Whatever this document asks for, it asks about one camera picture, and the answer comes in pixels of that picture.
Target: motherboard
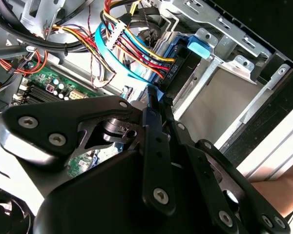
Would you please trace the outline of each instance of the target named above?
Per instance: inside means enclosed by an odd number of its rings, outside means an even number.
[[[13,104],[34,104],[97,96],[95,91],[88,90],[45,67],[38,73],[22,78],[19,89],[13,96]]]

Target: cooling fan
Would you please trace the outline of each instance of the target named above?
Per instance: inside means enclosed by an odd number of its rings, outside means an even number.
[[[31,214],[9,194],[0,192],[0,234],[27,234],[31,226]]]

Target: yellow wire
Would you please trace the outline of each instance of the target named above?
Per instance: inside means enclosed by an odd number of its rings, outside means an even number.
[[[71,34],[73,34],[74,36],[76,36],[77,38],[79,38],[79,40],[81,40],[84,45],[93,53],[93,55],[101,62],[101,64],[111,73],[114,74],[114,72],[108,67],[108,65],[105,63],[105,61],[103,59],[101,59],[101,57],[99,56],[99,54],[91,47],[89,46],[89,44],[81,37],[79,36],[77,33],[75,33],[73,30],[70,30],[70,28],[67,27],[63,27],[63,30],[66,30],[68,32],[70,32]]]
[[[155,72],[156,74],[158,74],[161,79],[164,79],[164,76],[160,72],[158,72],[155,69],[153,69],[152,67],[146,65],[144,62],[141,62],[139,59],[137,59],[136,57],[131,55],[128,51],[124,50],[121,46],[116,45],[116,47],[119,48],[121,51],[123,51],[127,56],[131,57],[133,60],[135,60],[138,63],[140,63],[142,66],[144,66],[144,67],[150,69],[151,71]]]
[[[140,0],[138,1],[135,1],[132,5],[131,5],[131,8],[130,8],[130,11],[129,13],[133,16],[133,14],[135,13],[135,10],[138,6],[138,4],[140,3]]]
[[[114,21],[115,23],[118,23],[119,21],[117,19],[115,19],[114,17],[112,17],[109,13],[106,12],[106,10],[103,10],[104,15],[109,18],[110,20]],[[161,60],[161,61],[167,61],[167,62],[174,62],[175,59],[173,58],[163,58],[155,53],[153,53],[152,51],[150,51],[149,49],[147,49],[145,46],[143,46],[136,38],[135,36],[132,34],[132,32],[129,29],[125,29],[126,32],[130,35],[131,39],[135,41],[136,44],[138,44],[140,47],[142,47],[145,51],[147,51],[150,55],[152,55],[153,57]]]

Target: white connector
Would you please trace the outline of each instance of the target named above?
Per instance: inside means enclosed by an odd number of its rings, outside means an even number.
[[[125,29],[126,29],[126,24],[124,24],[123,22],[120,21],[119,23],[116,24],[113,32],[111,33],[109,39],[107,40],[105,44],[107,49],[111,51],[114,49],[118,38],[122,35]]]

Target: screw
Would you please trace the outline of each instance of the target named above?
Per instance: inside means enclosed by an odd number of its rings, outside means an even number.
[[[232,219],[231,217],[229,216],[229,214],[227,214],[227,212],[225,211],[220,211],[219,213],[219,218],[220,220],[226,224],[228,227],[232,227],[233,226],[233,222],[232,222]]]
[[[32,68],[35,67],[35,64],[34,64],[33,62],[29,61],[29,62],[27,63],[27,66],[28,66],[29,69],[32,69]]]
[[[168,203],[168,195],[163,189],[154,189],[153,196],[159,203],[163,205],[166,205]]]
[[[280,225],[281,228],[283,228],[283,229],[286,228],[284,222],[282,222],[282,220],[281,220],[279,217],[275,216],[274,219],[275,219],[275,221],[277,222],[277,224]]]
[[[208,142],[204,142],[205,146],[209,149],[211,149],[211,145]]]
[[[36,128],[38,126],[38,121],[30,116],[23,116],[19,118],[19,125],[23,128]]]
[[[49,141],[52,145],[62,146],[66,143],[66,138],[61,134],[54,133],[49,136]]]
[[[273,227],[272,222],[270,221],[270,219],[267,218],[267,216],[262,215],[262,218],[269,227],[271,227],[271,228]]]
[[[281,67],[280,70],[279,70],[279,72],[278,72],[279,75],[282,75],[283,73],[285,73],[286,70],[287,70],[287,69],[286,69],[285,67]]]
[[[177,126],[182,129],[182,130],[185,130],[186,128],[184,127],[184,125],[182,125],[181,123],[178,123]]]
[[[128,107],[127,103],[125,103],[125,102],[123,102],[123,101],[120,101],[119,104],[120,104],[122,107],[125,107],[125,108]]]

